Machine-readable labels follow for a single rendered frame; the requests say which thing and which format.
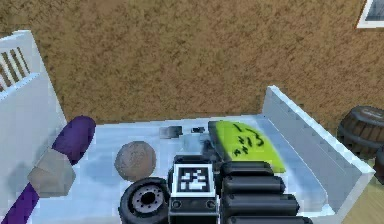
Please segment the brown round ball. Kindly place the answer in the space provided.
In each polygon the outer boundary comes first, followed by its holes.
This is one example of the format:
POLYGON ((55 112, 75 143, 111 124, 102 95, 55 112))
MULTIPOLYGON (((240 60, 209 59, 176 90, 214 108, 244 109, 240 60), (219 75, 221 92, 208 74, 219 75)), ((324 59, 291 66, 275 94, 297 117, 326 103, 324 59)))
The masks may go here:
POLYGON ((156 152, 145 141, 132 141, 121 147, 114 167, 124 180, 135 182, 149 177, 156 168, 156 152))

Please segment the white framed wall picture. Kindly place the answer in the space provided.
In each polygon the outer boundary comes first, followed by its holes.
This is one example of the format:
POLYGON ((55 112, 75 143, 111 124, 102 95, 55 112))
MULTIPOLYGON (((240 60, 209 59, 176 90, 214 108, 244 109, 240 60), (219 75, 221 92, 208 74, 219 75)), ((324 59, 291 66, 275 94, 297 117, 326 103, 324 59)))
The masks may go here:
POLYGON ((384 28, 384 0, 365 0, 356 28, 384 28))

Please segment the brown wooden barrel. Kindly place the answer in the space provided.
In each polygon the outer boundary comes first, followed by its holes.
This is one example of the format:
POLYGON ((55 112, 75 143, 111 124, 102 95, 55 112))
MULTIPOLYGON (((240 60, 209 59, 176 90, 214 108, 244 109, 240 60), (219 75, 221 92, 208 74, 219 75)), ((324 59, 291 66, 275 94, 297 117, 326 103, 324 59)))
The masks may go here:
POLYGON ((355 106, 339 123, 337 139, 360 159, 373 159, 384 145, 384 109, 355 106))

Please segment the white bed frame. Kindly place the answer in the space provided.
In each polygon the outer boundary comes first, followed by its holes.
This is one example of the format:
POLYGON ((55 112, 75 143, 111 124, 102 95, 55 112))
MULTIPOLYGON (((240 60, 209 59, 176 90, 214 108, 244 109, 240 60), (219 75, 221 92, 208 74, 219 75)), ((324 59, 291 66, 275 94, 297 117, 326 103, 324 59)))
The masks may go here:
MULTIPOLYGON (((278 87, 266 90, 258 115, 239 121, 270 138, 286 164, 282 177, 299 199, 300 212, 314 224, 341 224, 374 175, 278 87)), ((201 137, 192 128, 205 118, 181 119, 184 134, 162 139, 166 121, 99 125, 90 148, 75 166, 77 177, 65 197, 42 199, 28 224, 117 224, 124 181, 113 157, 125 143, 144 140, 157 154, 155 172, 164 176, 174 155, 195 154, 201 137)), ((28 30, 0 38, 0 220, 27 185, 34 163, 51 146, 66 119, 33 35, 28 30)))

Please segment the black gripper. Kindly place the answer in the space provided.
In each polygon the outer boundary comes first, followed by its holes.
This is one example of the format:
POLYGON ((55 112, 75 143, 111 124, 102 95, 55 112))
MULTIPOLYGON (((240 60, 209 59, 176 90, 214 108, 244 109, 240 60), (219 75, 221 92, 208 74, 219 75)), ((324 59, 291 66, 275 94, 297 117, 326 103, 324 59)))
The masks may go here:
POLYGON ((169 198, 163 178, 148 177, 134 182, 120 199, 122 224, 168 224, 169 198))

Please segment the green book with black scribbles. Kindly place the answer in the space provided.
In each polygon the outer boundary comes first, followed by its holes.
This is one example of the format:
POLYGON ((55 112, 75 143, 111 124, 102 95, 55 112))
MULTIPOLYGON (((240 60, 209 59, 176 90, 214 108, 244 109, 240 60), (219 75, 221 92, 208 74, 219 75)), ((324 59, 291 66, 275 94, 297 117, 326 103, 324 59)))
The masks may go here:
POLYGON ((246 123, 228 120, 208 122, 210 139, 225 161, 261 161, 274 173, 285 173, 286 166, 270 139, 246 123))

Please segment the grey angular block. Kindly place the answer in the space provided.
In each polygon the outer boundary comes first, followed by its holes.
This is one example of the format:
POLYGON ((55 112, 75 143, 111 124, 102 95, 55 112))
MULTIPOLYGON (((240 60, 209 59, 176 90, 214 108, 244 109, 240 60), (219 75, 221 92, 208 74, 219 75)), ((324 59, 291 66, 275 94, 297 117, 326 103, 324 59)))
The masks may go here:
POLYGON ((27 176, 40 198, 66 196, 76 174, 66 155, 47 149, 27 176))

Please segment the purple long cushion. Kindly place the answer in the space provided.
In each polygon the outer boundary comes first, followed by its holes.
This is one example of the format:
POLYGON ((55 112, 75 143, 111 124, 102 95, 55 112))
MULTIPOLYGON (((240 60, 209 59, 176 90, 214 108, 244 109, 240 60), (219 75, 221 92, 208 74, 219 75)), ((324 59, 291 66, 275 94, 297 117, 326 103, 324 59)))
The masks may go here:
MULTIPOLYGON (((52 145, 52 150, 66 156, 72 168, 84 156, 93 140, 96 123, 88 116, 77 116, 60 132, 52 145)), ((27 224, 41 196, 29 182, 8 210, 1 224, 27 224)))

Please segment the small grey flat box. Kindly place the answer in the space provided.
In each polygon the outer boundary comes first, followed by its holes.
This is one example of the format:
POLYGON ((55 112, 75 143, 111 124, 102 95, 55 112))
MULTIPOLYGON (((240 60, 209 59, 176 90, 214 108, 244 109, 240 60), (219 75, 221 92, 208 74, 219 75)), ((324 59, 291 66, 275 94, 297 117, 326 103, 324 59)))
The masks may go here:
POLYGON ((167 126, 159 129, 159 137, 161 139, 179 138, 183 134, 181 126, 167 126))

